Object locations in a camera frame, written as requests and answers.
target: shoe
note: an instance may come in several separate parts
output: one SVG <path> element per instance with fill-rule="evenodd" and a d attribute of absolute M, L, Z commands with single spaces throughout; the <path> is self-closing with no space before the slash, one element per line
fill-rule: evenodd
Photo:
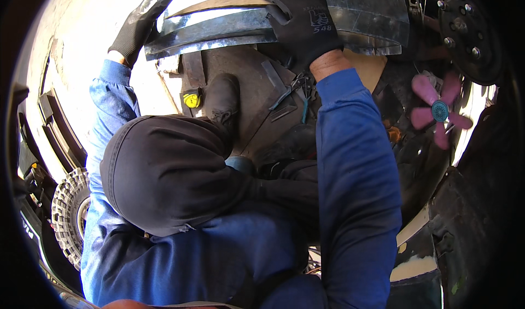
<path fill-rule="evenodd" d="M 253 157 L 257 174 L 262 179 L 276 179 L 290 163 L 316 158 L 316 127 L 300 124 L 292 127 L 276 142 Z"/>
<path fill-rule="evenodd" d="M 206 116 L 231 139 L 237 132 L 240 104 L 239 80 L 231 74 L 219 74 L 206 90 Z"/>

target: curved sheet metal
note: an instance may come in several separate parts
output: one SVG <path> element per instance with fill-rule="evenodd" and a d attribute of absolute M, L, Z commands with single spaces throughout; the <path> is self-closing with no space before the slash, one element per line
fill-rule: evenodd
<path fill-rule="evenodd" d="M 174 0 L 167 17 L 205 0 Z M 409 36 L 404 0 L 326 0 L 345 47 L 368 55 L 401 53 Z M 159 18 L 160 36 L 145 46 L 148 60 L 228 45 L 276 42 L 264 8 L 223 8 Z"/>

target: gloved hand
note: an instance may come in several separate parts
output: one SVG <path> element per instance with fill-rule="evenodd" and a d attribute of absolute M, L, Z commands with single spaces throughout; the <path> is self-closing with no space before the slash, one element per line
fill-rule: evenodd
<path fill-rule="evenodd" d="M 158 0 L 148 11 L 141 13 L 149 1 L 151 0 L 142 0 L 141 4 L 128 15 L 115 41 L 108 49 L 108 52 L 116 50 L 121 53 L 126 59 L 127 65 L 132 69 L 139 56 L 140 49 L 146 43 L 151 29 L 155 25 L 155 21 L 172 0 Z"/>
<path fill-rule="evenodd" d="M 333 49 L 343 49 L 326 0 L 266 0 L 277 40 L 295 56 L 300 68 Z"/>

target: tire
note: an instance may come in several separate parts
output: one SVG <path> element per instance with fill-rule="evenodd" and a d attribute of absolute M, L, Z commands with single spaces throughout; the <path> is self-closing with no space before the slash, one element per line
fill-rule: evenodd
<path fill-rule="evenodd" d="M 51 224 L 55 237 L 66 258 L 78 271 L 84 245 L 85 213 L 90 204 L 89 195 L 87 170 L 76 168 L 58 184 L 51 204 Z"/>

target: blue work shirt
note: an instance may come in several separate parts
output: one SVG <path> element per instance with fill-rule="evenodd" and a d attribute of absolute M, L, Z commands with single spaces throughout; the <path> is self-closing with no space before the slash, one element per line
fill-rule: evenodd
<path fill-rule="evenodd" d="M 102 190 L 99 164 L 111 136 L 140 116 L 131 69 L 105 60 L 90 95 L 96 116 L 88 148 L 89 208 L 81 262 L 86 299 L 152 305 L 226 303 L 246 280 L 260 284 L 304 269 L 307 243 L 279 207 L 247 199 L 186 233 L 147 239 L 118 215 Z M 401 227 L 397 167 L 379 111 L 355 69 L 317 84 L 322 280 L 297 275 L 261 308 L 383 308 Z"/>

